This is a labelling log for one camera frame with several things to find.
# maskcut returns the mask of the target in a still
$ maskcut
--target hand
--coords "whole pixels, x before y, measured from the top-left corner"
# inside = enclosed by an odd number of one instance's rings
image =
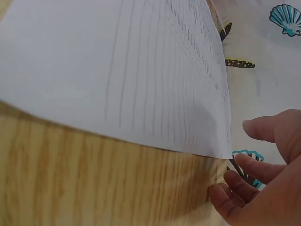
[[[212,204],[232,226],[301,225],[301,111],[243,123],[251,138],[276,143],[287,165],[272,165],[238,154],[235,161],[250,176],[267,186],[259,191],[236,172],[227,171],[228,184],[208,189]]]

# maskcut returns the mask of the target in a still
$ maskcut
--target wooden table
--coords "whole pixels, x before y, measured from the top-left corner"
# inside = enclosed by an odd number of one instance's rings
[[[3,15],[10,0],[0,0]],[[71,129],[0,102],[0,225],[218,226],[226,162]]]

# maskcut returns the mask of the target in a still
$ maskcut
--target scallop shell pattern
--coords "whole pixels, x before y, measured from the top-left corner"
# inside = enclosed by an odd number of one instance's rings
[[[282,34],[301,36],[301,12],[287,4],[277,5],[270,12],[269,20],[283,28]]]

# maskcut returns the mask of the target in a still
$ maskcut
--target lined paper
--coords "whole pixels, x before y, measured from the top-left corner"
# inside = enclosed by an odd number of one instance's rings
[[[222,44],[205,0],[14,0],[0,98],[38,117],[230,158]]]

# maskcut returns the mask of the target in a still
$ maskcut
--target printed pattern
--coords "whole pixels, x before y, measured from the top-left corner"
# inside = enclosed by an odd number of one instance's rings
[[[282,28],[282,34],[289,37],[301,36],[301,12],[287,4],[275,6],[269,20]]]
[[[235,162],[234,157],[238,153],[247,154],[248,156],[254,158],[256,161],[264,161],[264,157],[262,155],[260,155],[257,151],[248,151],[248,150],[244,149],[244,150],[241,150],[241,151],[233,151],[232,152],[233,158],[230,160],[231,164],[233,165],[233,167],[235,168],[237,173],[245,180],[245,182],[247,182],[251,186],[259,189],[262,186],[262,182],[260,182],[259,180],[253,178],[252,176],[246,174],[239,167],[239,165]]]
[[[228,36],[232,28],[232,23],[228,23],[224,29],[220,31],[221,40],[224,41],[225,38]],[[225,64],[227,67],[237,67],[237,68],[255,68],[255,64],[250,61],[240,60],[240,59],[232,59],[226,58]]]

